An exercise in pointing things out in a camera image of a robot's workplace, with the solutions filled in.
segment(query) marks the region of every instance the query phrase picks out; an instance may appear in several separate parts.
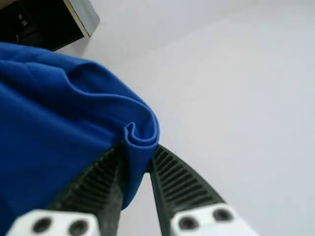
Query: gray panel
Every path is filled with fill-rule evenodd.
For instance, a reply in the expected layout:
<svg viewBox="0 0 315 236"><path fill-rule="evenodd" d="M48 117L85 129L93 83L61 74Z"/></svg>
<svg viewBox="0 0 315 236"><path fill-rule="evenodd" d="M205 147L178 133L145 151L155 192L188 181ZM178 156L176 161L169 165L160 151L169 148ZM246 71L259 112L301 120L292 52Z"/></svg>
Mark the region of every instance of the gray panel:
<svg viewBox="0 0 315 236"><path fill-rule="evenodd" d="M99 24L99 17L89 0L69 0L88 35L91 36Z"/></svg>

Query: white surface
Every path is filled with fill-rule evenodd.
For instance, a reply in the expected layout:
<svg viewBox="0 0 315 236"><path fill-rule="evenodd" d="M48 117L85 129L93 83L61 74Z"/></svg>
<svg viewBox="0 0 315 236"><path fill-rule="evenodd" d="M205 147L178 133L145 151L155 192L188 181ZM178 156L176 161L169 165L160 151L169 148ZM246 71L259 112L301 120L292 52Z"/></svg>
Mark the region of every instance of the white surface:
<svg viewBox="0 0 315 236"><path fill-rule="evenodd" d="M34 233L34 224L43 218L51 219L50 227L41 233ZM6 236L71 236L69 228L78 220L88 224L84 236L100 236L97 218L93 214L51 210L33 210L18 217Z"/></svg>
<svg viewBox="0 0 315 236"><path fill-rule="evenodd" d="M101 24L62 52L112 70L160 143L260 234L314 235L315 1L92 0ZM119 236L159 236L150 178Z"/></svg>
<svg viewBox="0 0 315 236"><path fill-rule="evenodd" d="M214 212L224 209L230 212L233 219L218 222ZM193 230L181 229L182 218L192 217L198 227ZM174 215L171 221L172 236L258 236L258 234L227 204L215 204L192 210L185 210Z"/></svg>

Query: black object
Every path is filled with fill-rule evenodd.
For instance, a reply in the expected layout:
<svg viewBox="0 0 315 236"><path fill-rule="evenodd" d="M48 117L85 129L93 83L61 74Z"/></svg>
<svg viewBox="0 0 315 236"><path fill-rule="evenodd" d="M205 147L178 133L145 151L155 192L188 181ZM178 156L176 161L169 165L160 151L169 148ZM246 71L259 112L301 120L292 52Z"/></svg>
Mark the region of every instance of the black object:
<svg viewBox="0 0 315 236"><path fill-rule="evenodd" d="M233 219L232 214L225 209L218 209L213 212L213 216L217 221L231 221Z"/></svg>
<svg viewBox="0 0 315 236"><path fill-rule="evenodd" d="M115 236L126 178L126 154L121 143L90 165L57 196L49 209L92 213L98 219L101 235Z"/></svg>
<svg viewBox="0 0 315 236"><path fill-rule="evenodd" d="M83 235L88 230L88 223L85 220L78 220L71 224L69 233L72 236Z"/></svg>
<svg viewBox="0 0 315 236"><path fill-rule="evenodd" d="M194 230L198 227L198 222L192 217L183 217L179 221L179 227L182 230Z"/></svg>
<svg viewBox="0 0 315 236"><path fill-rule="evenodd" d="M83 37L63 0L18 0L0 10L0 41L57 50Z"/></svg>
<svg viewBox="0 0 315 236"><path fill-rule="evenodd" d="M33 231L35 233L43 233L49 229L51 225L51 219L48 217L39 219L33 226Z"/></svg>
<svg viewBox="0 0 315 236"><path fill-rule="evenodd" d="M156 149L149 172L163 236L170 235L176 212L224 203L197 172L162 146Z"/></svg>

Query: blue cloth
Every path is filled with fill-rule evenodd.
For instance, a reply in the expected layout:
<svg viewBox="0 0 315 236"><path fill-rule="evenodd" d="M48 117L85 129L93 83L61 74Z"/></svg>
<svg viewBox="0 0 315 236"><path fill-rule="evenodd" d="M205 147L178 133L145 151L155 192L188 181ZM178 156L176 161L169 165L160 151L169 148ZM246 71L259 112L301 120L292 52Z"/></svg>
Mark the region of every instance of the blue cloth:
<svg viewBox="0 0 315 236"><path fill-rule="evenodd" d="M103 66L0 43L0 235L121 140L128 206L158 138L148 105Z"/></svg>

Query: screw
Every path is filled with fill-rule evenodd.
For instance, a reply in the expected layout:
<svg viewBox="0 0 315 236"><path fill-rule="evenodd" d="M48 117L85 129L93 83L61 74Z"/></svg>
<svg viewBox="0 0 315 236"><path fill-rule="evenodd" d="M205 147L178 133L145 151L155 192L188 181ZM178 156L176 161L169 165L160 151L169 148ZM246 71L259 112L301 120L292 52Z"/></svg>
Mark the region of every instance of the screw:
<svg viewBox="0 0 315 236"><path fill-rule="evenodd" d="M42 233L49 229L51 225L51 219L48 217L39 219L33 226L33 231L35 233Z"/></svg>
<svg viewBox="0 0 315 236"><path fill-rule="evenodd" d="M72 236L81 236L88 229L88 223L85 220L78 220L72 223L69 228L69 233Z"/></svg>
<svg viewBox="0 0 315 236"><path fill-rule="evenodd" d="M179 227L182 230L193 230L193 229L196 229L198 227L198 222L190 216L189 217L183 217L179 221Z"/></svg>
<svg viewBox="0 0 315 236"><path fill-rule="evenodd" d="M231 221L233 219L233 215L226 209L218 209L213 213L216 221Z"/></svg>

